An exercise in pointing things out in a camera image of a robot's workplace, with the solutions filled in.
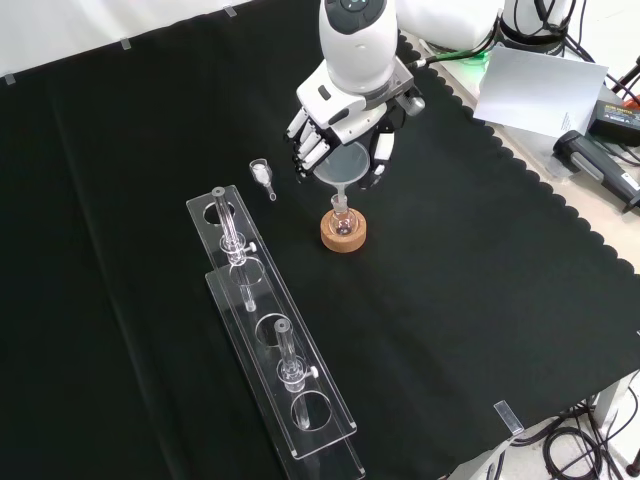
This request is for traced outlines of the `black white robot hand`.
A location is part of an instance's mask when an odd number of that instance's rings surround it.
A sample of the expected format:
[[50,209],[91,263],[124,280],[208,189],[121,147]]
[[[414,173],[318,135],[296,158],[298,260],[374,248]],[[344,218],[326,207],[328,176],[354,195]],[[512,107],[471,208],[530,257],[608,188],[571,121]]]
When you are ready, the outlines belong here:
[[399,58],[385,85],[367,95],[348,93],[334,84],[328,62],[297,88],[300,109],[286,129],[293,144],[293,162],[298,178],[305,181],[327,165],[329,157],[341,147],[361,144],[369,155],[369,167],[357,180],[369,189],[390,170],[395,132],[408,116],[414,117],[425,107],[414,77]]

